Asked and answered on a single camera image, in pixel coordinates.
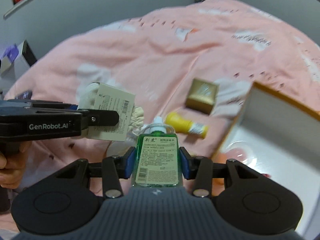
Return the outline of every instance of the gray ribbed grip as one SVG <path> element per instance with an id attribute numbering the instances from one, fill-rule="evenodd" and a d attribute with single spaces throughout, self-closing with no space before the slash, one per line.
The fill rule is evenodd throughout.
<path id="1" fill-rule="evenodd" d="M 293 230 L 277 236 L 257 236 L 240 231 L 218 215 L 209 199 L 193 197 L 183 187 L 132 188 L 127 196 L 104 201 L 94 219 L 74 232 L 59 236 L 35 236 L 23 232 L 14 240 L 46 238 L 50 240 L 302 239 Z"/>

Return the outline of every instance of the pink bedsheet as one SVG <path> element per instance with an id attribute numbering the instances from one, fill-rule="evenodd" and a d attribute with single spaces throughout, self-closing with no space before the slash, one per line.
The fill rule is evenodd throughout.
<path id="1" fill-rule="evenodd" d="M 194 77 L 259 80 L 319 111 L 319 65 L 320 48 L 287 23 L 236 0 L 206 0 L 72 37 L 39 60 L 6 99 L 32 90 L 33 99 L 77 104 L 91 82 L 121 85 L 136 94 L 147 123 L 177 111 L 209 125 L 204 140 L 178 136 L 188 151 L 211 156 L 230 119 L 184 108 Z M 71 138 L 33 142 L 18 191 L 78 158 L 101 161 L 108 144 Z M 128 182 L 122 184 L 128 190 Z M 99 179 L 91 189 L 101 191 Z M 0 228 L 17 230 L 10 215 L 0 216 Z"/>

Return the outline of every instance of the bottle label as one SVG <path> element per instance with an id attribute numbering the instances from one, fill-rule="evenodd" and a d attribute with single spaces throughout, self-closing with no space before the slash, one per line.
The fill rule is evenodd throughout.
<path id="1" fill-rule="evenodd" d="M 178 184 L 178 152 L 175 137 L 143 138 L 136 182 L 143 184 Z"/>
<path id="2" fill-rule="evenodd" d="M 188 133 L 201 135 L 204 132 L 204 125 L 201 123 L 194 123 Z"/>

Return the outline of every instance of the white cardboard box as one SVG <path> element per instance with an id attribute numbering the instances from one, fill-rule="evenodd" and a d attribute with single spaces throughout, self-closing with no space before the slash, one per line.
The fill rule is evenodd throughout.
<path id="1" fill-rule="evenodd" d="M 220 144 L 226 152 L 246 148 L 247 165 L 294 192 L 303 215 L 296 232 L 313 239 L 320 232 L 320 115 L 279 92 L 254 83 Z"/>

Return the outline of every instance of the finger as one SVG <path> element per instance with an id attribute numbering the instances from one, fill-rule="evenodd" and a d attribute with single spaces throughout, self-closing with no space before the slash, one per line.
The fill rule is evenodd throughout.
<path id="1" fill-rule="evenodd" d="M 32 141 L 23 142 L 20 144 L 19 151 L 24 153 L 26 152 L 32 144 Z"/>
<path id="2" fill-rule="evenodd" d="M 22 179 L 24 169 L 3 169 L 0 171 L 0 184 L 12 184 Z"/>
<path id="3" fill-rule="evenodd" d="M 25 168 L 28 155 L 26 152 L 10 155 L 7 157 L 6 169 L 21 170 Z"/>
<path id="4" fill-rule="evenodd" d="M 0 184 L 1 187 L 4 188 L 9 188 L 9 189 L 16 189 L 17 187 L 19 187 L 21 180 L 12 183 L 12 184 Z"/>
<path id="5" fill-rule="evenodd" d="M 6 165 L 7 165 L 7 159 L 0 152 L 0 169 L 4 169 Z"/>

